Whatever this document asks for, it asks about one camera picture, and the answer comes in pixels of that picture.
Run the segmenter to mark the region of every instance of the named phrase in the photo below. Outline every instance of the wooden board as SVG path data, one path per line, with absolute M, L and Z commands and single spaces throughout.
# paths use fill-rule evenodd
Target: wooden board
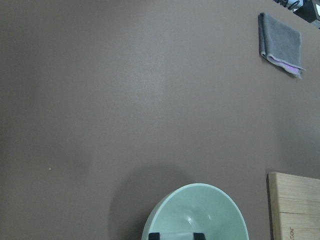
M 274 240 L 320 240 L 320 180 L 268 174 Z

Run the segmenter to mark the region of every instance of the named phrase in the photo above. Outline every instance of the wood grain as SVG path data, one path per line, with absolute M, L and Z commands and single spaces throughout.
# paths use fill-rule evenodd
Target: wood grain
M 320 240 L 320 180 L 268 174 L 274 240 Z

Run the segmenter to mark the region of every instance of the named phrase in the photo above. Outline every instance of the light green bowl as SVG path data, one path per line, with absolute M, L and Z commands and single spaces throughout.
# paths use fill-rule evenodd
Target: light green bowl
M 206 240 L 249 240 L 245 220 L 222 190 L 204 183 L 183 186 L 150 213 L 141 240 L 149 233 L 204 233 Z

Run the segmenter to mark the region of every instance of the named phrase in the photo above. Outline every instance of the microfiber towel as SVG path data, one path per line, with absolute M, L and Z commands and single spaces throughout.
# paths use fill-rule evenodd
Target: microfiber towel
M 261 56 L 301 78 L 301 70 L 305 69 L 301 67 L 300 32 L 263 12 L 258 16 L 258 25 Z

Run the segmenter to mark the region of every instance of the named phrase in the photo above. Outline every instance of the cloth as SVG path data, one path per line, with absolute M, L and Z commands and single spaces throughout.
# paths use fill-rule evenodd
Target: cloth
M 301 34 L 267 13 L 258 16 L 259 51 L 270 63 L 301 78 Z

